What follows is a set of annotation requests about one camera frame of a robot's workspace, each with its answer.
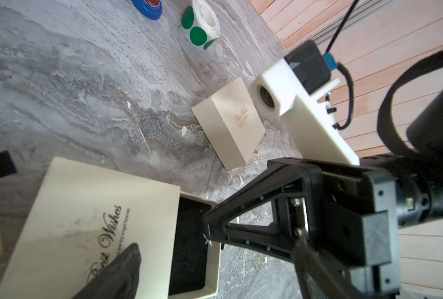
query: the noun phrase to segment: gift box lid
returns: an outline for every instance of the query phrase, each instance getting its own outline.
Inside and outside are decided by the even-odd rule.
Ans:
[[[7,270],[0,299],[70,299],[128,245],[136,298],[167,298],[180,187],[56,157]]]

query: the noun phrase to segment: roll of green dot stickers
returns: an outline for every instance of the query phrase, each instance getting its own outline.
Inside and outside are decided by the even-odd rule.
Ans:
[[[217,16],[204,0],[192,0],[182,15],[182,29],[191,44],[207,50],[220,36]]]

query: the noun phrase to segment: open gift box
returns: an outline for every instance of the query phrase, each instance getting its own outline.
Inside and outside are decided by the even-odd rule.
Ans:
[[[0,299],[70,299],[134,242],[141,253],[135,298],[214,296],[220,244],[205,244],[202,234],[203,213],[213,204],[175,185],[56,157]]]

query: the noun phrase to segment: cream gift box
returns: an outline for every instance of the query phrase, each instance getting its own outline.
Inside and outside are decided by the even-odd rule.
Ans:
[[[136,298],[167,298],[181,197],[212,204],[181,194],[178,186],[54,158],[0,284],[0,299],[70,299],[133,242],[141,253]],[[205,286],[175,296],[216,294],[220,244],[207,251]]]
[[[265,127],[240,77],[192,111],[225,169],[248,164]]]

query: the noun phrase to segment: screw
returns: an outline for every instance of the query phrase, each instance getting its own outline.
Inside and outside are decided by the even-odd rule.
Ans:
[[[300,227],[296,227],[295,228],[295,236],[297,236],[298,238],[300,238],[303,235],[303,229]]]
[[[406,206],[408,207],[408,210],[414,209],[414,198],[408,197],[406,198]]]
[[[299,197],[294,197],[294,198],[291,199],[291,204],[292,204],[294,207],[299,207],[299,206],[301,206],[301,204],[302,204],[302,200],[304,200],[304,199],[305,199],[304,197],[301,197],[301,198],[299,198]]]

